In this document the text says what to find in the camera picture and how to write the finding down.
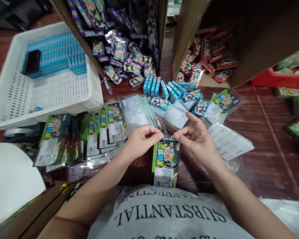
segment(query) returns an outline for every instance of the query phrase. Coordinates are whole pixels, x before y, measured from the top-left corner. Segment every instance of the cardboard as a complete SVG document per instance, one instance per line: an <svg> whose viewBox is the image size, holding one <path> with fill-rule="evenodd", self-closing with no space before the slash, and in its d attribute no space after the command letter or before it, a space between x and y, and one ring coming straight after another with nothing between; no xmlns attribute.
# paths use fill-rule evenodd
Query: cardboard
<svg viewBox="0 0 299 239"><path fill-rule="evenodd" d="M67 182L55 181L54 187L42 192L0 224L0 238L37 238L46 224L61 208L76 185L75 183L69 185L68 188L56 198L60 193L60 187L63 183Z"/></svg>
<svg viewBox="0 0 299 239"><path fill-rule="evenodd" d="M95 65L97 71L104 77L103 67L100 65L98 60L95 58L92 52L91 46L86 41L86 38L81 36L73 19L71 16L71 12L65 0L50 0L54 9L60 15L62 20L66 23L69 27L71 32L73 33L74 37L80 43L81 47L83 48L84 52L90 58L92 63ZM163 41L165 35L165 23L166 23L166 14L167 14L167 0L161 0L158 3L158 32L159 32L159 62L161 59L161 53L163 49Z"/></svg>
<svg viewBox="0 0 299 239"><path fill-rule="evenodd" d="M299 50L299 0L292 4L264 0L186 1L181 6L176 27L174 79L200 23L214 26L223 16L242 18L235 39L235 55L240 65L234 69L233 77L222 84L212 79L215 74L203 74L200 86L237 87Z"/></svg>

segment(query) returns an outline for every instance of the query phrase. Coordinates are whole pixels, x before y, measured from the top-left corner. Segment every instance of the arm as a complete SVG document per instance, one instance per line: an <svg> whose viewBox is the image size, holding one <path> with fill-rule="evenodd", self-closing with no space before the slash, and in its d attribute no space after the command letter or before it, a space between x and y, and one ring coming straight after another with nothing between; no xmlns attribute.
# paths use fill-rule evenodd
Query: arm
<svg viewBox="0 0 299 239"><path fill-rule="evenodd" d="M86 238L128 166L162 137L151 125L135 128L122 152L80 188L38 238Z"/></svg>
<svg viewBox="0 0 299 239"><path fill-rule="evenodd" d="M174 138L207 170L233 220L255 238L296 238L226 167L204 123L191 113L186 115L189 126L175 132Z"/></svg>

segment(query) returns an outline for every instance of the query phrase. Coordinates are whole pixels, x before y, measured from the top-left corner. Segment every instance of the brown floor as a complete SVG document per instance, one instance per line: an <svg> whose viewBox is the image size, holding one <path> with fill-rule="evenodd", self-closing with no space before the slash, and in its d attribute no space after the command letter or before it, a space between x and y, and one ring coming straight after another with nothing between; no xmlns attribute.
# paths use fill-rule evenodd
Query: brown floor
<svg viewBox="0 0 299 239"><path fill-rule="evenodd" d="M56 13L44 17L33 28L59 22ZM0 30L0 71L9 49L14 31ZM167 32L161 60L160 75L164 81L172 79L172 32ZM141 88L131 89L127 82L114 87L115 97L131 92L142 92ZM102 85L104 101L110 100ZM213 92L220 88L203 88L205 98L210 99ZM259 197L299 200L299 154L295 151L294 139L285 132L283 126L294 117L290 113L285 99L273 95L272 89L244 84L235 89L246 98L247 102L228 116L225 124L242 136L251 140L255 150L231 160L228 166L233 170L250 190ZM192 192L214 192L212 184L204 169L198 167L182 154L177 187ZM81 169L72 167L56 171L54 178L58 180L86 180L99 169ZM135 160L121 180L124 185L151 184L151 151Z"/></svg>

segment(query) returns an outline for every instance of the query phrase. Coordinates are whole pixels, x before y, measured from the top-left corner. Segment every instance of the white plastic crate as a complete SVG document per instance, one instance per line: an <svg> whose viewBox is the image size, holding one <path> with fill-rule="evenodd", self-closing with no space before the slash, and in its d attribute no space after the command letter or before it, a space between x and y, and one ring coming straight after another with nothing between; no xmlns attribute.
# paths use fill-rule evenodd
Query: white plastic crate
<svg viewBox="0 0 299 239"><path fill-rule="evenodd" d="M77 115L103 106L100 76L86 57L87 74L69 69L30 79L20 73L28 43L70 30L64 22L15 35L0 76L0 129L45 122L49 115ZM29 113L35 107L43 110Z"/></svg>

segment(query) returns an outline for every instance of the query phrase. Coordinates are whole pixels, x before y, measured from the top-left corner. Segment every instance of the hand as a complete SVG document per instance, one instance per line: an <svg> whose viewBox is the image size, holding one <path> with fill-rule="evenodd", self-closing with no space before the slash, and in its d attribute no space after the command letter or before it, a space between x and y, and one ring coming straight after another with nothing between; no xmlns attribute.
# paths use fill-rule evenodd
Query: hand
<svg viewBox="0 0 299 239"><path fill-rule="evenodd" d="M152 125L134 128L121 152L121 157L129 163L145 154L150 147L164 137L163 133Z"/></svg>
<svg viewBox="0 0 299 239"><path fill-rule="evenodd" d="M176 131L173 137L189 149L197 162L207 171L225 166L205 124L192 113L187 112L186 116L190 120L189 125Z"/></svg>

